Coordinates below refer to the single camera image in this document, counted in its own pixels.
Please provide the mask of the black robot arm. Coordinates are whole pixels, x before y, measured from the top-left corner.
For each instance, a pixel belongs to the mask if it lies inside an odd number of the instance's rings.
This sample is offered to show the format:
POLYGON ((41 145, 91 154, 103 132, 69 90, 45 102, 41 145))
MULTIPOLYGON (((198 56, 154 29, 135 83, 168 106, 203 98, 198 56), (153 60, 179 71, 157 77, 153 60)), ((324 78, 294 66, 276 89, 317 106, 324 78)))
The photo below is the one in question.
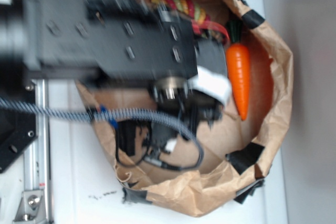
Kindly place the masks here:
POLYGON ((160 160, 179 134, 199 146, 200 121, 221 118, 231 94, 220 24, 178 11, 164 1, 13 0, 1 6, 1 170, 37 137, 37 115, 68 121, 109 121, 117 148, 132 155, 137 125, 150 133, 142 160, 160 160), (145 88, 159 106, 68 112, 35 101, 38 80, 145 88))

